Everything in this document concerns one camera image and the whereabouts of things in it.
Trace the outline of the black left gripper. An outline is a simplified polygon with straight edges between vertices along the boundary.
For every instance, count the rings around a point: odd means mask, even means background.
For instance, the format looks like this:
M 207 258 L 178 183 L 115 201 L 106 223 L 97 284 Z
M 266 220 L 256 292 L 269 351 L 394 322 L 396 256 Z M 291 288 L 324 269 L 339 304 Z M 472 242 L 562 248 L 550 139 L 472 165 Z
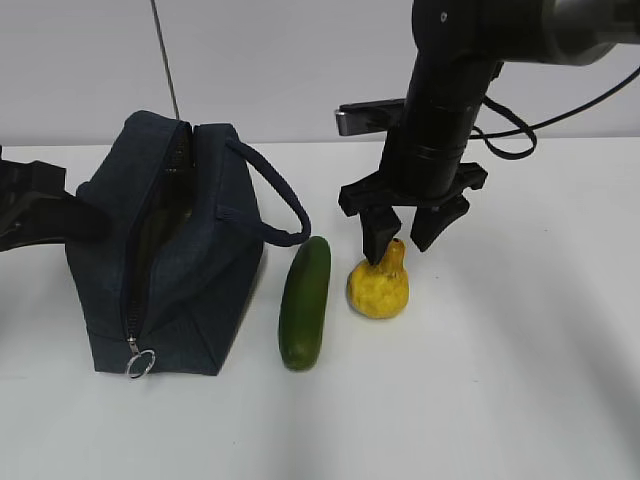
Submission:
M 110 217 L 67 195 L 66 169 L 39 160 L 1 159 L 1 251 L 108 237 Z

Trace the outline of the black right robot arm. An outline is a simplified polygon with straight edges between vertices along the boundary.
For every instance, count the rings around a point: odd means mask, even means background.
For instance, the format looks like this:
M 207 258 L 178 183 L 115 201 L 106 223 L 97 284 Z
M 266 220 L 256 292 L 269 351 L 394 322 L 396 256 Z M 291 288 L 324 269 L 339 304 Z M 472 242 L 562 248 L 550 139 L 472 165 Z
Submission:
M 359 217 L 374 265 L 400 230 L 397 207 L 415 209 L 411 239 L 420 250 L 468 212 L 464 191 L 487 178 L 462 159 L 478 112 L 512 117 L 487 94 L 505 63 L 585 66 L 639 40 L 635 1 L 417 1 L 411 22 L 417 56 L 406 96 L 335 113 L 343 136 L 386 136 L 378 169 L 339 195 L 343 212 Z

